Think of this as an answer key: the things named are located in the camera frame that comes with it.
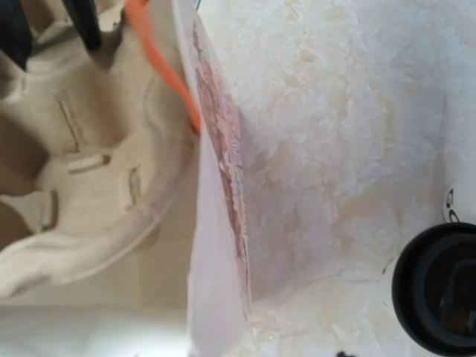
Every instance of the marble surface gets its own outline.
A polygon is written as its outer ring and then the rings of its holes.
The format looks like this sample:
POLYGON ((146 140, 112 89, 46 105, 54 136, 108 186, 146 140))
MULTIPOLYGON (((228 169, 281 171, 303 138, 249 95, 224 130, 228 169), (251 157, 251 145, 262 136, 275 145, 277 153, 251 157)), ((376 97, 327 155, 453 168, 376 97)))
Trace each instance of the marble surface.
POLYGON ((476 160, 476 3, 200 11, 243 114, 254 308, 231 356, 418 356, 379 286, 476 160))

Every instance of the black lid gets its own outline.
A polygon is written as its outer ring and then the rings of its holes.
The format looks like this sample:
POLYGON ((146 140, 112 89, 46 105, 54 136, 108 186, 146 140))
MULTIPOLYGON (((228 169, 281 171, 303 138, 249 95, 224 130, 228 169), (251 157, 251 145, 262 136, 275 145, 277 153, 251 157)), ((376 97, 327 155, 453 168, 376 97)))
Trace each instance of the black lid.
POLYGON ((442 356, 476 354, 476 226, 438 225, 404 249, 392 284, 405 331, 442 356))

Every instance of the orange strap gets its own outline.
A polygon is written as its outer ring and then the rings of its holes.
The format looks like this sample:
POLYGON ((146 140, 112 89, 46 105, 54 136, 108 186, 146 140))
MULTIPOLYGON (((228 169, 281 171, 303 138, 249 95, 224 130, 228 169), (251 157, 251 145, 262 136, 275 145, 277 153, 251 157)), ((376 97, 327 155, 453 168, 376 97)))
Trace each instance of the orange strap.
POLYGON ((172 88, 184 101, 193 128, 200 132, 200 114, 192 96, 179 76, 171 69, 165 59, 154 46, 152 32, 150 31, 144 5, 147 0, 126 0, 126 14, 129 22, 137 33, 147 59, 154 70, 162 77, 162 80, 172 88))

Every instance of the paper bag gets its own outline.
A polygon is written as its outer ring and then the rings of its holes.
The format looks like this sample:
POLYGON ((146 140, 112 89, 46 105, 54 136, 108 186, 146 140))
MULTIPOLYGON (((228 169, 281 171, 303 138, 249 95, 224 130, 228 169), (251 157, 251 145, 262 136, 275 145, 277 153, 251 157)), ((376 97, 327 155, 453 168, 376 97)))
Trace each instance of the paper bag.
MULTIPOLYGON (((151 0, 145 11, 154 46, 186 78, 199 135, 121 1, 106 2, 97 6, 99 50, 87 51, 61 4, 45 0, 58 19, 34 22, 26 69, 0 58, 0 295, 17 305, 0 315, 78 315, 40 311, 45 304, 149 318, 145 309, 187 311, 188 353, 222 356, 241 337, 250 303, 238 111, 190 0, 151 0)), ((25 323, 16 337, 39 350, 35 333, 25 323)), ((104 356, 95 346, 79 356, 104 356)))

